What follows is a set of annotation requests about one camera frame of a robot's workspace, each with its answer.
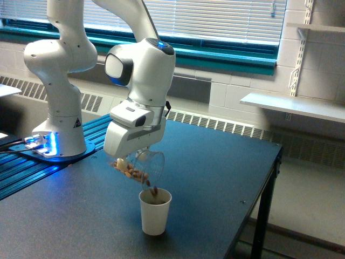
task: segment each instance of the wall shelf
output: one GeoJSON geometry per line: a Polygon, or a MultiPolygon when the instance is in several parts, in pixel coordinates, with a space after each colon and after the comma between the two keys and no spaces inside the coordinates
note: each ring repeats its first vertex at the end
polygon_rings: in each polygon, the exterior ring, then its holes
{"type": "Polygon", "coordinates": [[[314,24],[301,24],[301,23],[286,23],[286,26],[296,27],[298,29],[303,29],[303,30],[345,33],[344,27],[324,26],[324,25],[314,25],[314,24]]]}
{"type": "Polygon", "coordinates": [[[345,105],[273,93],[250,93],[241,104],[345,123],[345,105]]]}
{"type": "Polygon", "coordinates": [[[0,84],[0,97],[10,96],[16,93],[21,93],[21,90],[19,90],[18,88],[0,84]]]}

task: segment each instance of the black table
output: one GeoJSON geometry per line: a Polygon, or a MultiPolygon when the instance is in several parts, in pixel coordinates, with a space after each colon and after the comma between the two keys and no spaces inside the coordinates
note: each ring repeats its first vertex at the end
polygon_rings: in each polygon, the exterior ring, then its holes
{"type": "Polygon", "coordinates": [[[252,257],[261,255],[281,146],[168,121],[160,186],[167,231],[141,230],[141,186],[103,151],[0,201],[0,258],[227,258],[262,193],[252,257]]]}

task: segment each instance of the cable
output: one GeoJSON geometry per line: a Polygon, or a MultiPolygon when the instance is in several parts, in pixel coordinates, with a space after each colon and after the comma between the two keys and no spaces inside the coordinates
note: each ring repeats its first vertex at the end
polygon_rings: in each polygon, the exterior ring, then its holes
{"type": "Polygon", "coordinates": [[[15,151],[1,151],[0,154],[12,154],[12,153],[19,153],[19,152],[24,152],[24,151],[30,151],[30,150],[36,150],[43,148],[43,145],[39,145],[34,148],[27,148],[27,149],[21,149],[21,150],[15,150],[15,151]]]}
{"type": "Polygon", "coordinates": [[[7,149],[7,148],[15,146],[15,145],[23,144],[24,142],[25,142],[24,140],[12,142],[12,143],[1,146],[0,149],[7,149]]]}

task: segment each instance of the wall vent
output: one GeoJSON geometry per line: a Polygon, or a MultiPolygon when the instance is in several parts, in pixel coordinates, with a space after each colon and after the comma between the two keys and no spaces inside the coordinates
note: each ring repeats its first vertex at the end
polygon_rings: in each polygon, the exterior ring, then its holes
{"type": "MultiPolygon", "coordinates": [[[[19,93],[19,95],[22,97],[47,102],[47,93],[44,85],[42,84],[2,76],[0,77],[0,84],[12,86],[22,90],[22,92],[19,93]]],[[[102,101],[102,96],[81,93],[81,109],[84,111],[97,113],[102,101]]]]}
{"type": "Polygon", "coordinates": [[[267,131],[249,124],[185,111],[172,110],[168,119],[279,143],[284,146],[285,156],[326,166],[345,168],[345,145],[337,143],[336,140],[305,138],[292,133],[267,131]]]}

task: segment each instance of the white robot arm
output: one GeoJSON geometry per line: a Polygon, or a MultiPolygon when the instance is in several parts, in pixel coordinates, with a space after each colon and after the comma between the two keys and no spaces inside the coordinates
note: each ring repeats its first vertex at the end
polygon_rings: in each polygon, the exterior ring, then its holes
{"type": "Polygon", "coordinates": [[[80,91],[67,78],[68,73],[91,69],[97,51],[88,40],[83,21],[84,0],[48,0],[47,16],[59,29],[59,40],[39,40],[25,48],[24,61],[43,82],[48,119],[33,130],[42,141],[27,145],[46,158],[69,157],[86,150],[81,126],[80,91]]]}
{"type": "Polygon", "coordinates": [[[117,45],[106,58],[111,81],[129,88],[127,100],[111,110],[104,150],[116,158],[159,142],[175,68],[175,51],[159,39],[143,0],[92,0],[131,27],[135,44],[117,45]]]}
{"type": "MultiPolygon", "coordinates": [[[[93,0],[118,15],[132,28],[135,44],[113,47],[106,59],[106,73],[118,85],[129,88],[127,100],[111,110],[105,151],[114,157],[150,146],[163,137],[165,98],[175,68],[175,51],[160,41],[142,0],[93,0]]],[[[48,119],[33,130],[41,141],[28,148],[46,158],[69,157],[86,150],[81,127],[80,91],[67,74],[96,64],[97,52],[83,25],[84,0],[47,0],[47,16],[58,28],[59,40],[29,44],[24,60],[43,82],[48,119]]]]}

